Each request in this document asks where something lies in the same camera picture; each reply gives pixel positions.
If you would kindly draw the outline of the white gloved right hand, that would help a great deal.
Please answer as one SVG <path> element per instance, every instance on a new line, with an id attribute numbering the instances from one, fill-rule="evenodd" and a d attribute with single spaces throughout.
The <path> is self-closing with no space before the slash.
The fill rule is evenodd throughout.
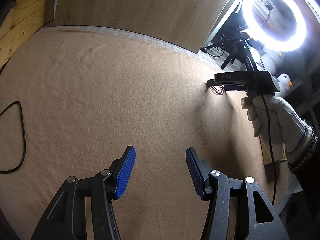
<path id="1" fill-rule="evenodd" d="M 291 164 L 304 158 L 311 147 L 314 130 L 283 98 L 274 95 L 260 95 L 242 98 L 241 106 L 247 109 L 248 120 L 252 122 L 254 136 L 261 136 L 264 142 L 285 145 L 285 157 Z"/>

